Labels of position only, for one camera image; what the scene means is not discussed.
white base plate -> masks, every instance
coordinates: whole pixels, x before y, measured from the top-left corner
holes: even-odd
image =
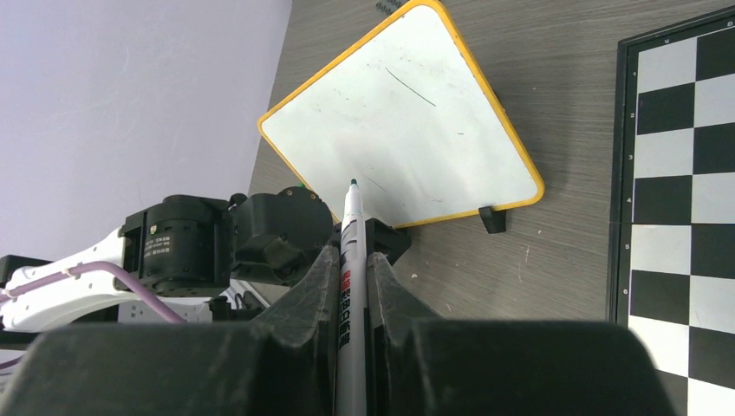
[[[396,11],[261,120],[264,138],[342,217],[350,179],[392,226],[529,205],[543,181],[433,0]]]

white wall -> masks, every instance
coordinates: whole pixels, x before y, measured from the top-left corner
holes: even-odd
[[[248,191],[291,0],[0,3],[0,257]]]

black square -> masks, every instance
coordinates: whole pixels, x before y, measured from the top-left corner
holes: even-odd
[[[735,29],[697,39],[697,81],[735,73]]]
[[[638,134],[694,127],[694,82],[638,95]]]
[[[657,371],[659,380],[664,385],[668,399],[673,405],[673,410],[679,416],[686,416],[686,403],[689,397],[689,379],[680,375]]]
[[[689,225],[692,222],[692,176],[636,179],[633,222]]]
[[[630,315],[689,324],[689,275],[633,270]]]
[[[691,265],[695,276],[735,279],[735,224],[693,224]]]
[[[735,155],[735,123],[694,129],[695,175],[735,172],[733,155]]]
[[[735,388],[735,334],[690,327],[689,377]]]

whiteboard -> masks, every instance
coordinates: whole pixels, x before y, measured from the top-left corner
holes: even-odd
[[[543,182],[477,64],[434,1],[414,1],[260,120],[264,138],[342,217],[425,224],[533,204]]]

checkered pattern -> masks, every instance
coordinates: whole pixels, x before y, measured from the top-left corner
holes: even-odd
[[[731,26],[643,50],[634,74],[628,327],[682,415],[735,414]]]

